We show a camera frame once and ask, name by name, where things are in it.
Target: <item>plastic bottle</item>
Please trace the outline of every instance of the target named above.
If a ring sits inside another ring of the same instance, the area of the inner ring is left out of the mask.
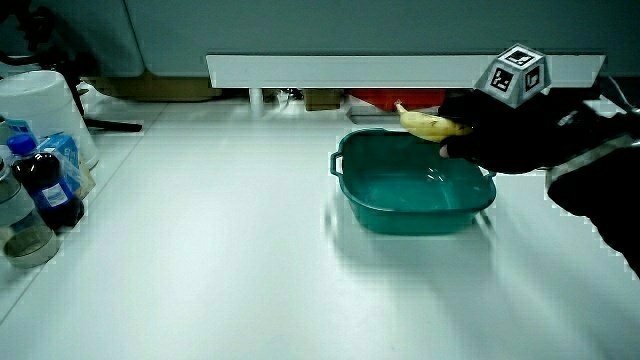
[[[0,159],[0,247],[11,265],[30,268],[51,259],[60,241],[33,200]]]
[[[11,150],[7,147],[7,140],[13,136],[13,131],[9,128],[9,124],[4,121],[0,115],[0,158],[8,159],[11,156]]]
[[[17,157],[11,165],[13,176],[25,187],[40,216],[53,230],[73,227],[84,215],[84,204],[69,188],[55,155],[38,152],[28,135],[16,135],[7,141]]]

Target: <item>white cup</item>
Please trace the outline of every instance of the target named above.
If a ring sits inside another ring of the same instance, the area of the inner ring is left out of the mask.
[[[24,219],[36,208],[23,186],[15,195],[0,203],[0,226],[10,226]]]
[[[98,163],[98,149],[62,74],[29,71],[0,80],[0,115],[24,120],[38,138],[70,135],[89,169]]]

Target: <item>white table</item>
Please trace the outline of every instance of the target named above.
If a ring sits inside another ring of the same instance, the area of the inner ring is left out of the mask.
[[[247,88],[251,111],[264,114],[265,88],[469,89],[494,60],[490,55],[265,56],[207,55],[214,88]],[[604,55],[549,55],[553,87],[591,87]]]
[[[498,176],[457,235],[373,235],[328,166],[363,126],[266,110],[162,104],[141,135],[96,135],[112,176],[0,325],[0,356],[638,358],[638,281],[541,173]]]

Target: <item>black glove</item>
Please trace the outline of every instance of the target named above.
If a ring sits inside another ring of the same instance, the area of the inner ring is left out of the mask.
[[[566,211],[586,216],[603,240],[640,275],[640,117],[599,116],[565,91],[538,94],[517,109],[480,92],[445,100],[439,115],[473,133],[441,142],[441,153],[502,173],[547,168],[547,193]]]
[[[624,134],[640,133],[636,117],[599,116],[580,97],[560,91],[537,94],[512,109],[475,90],[446,99],[438,113],[473,128],[440,143],[449,157],[507,174],[554,167]]]

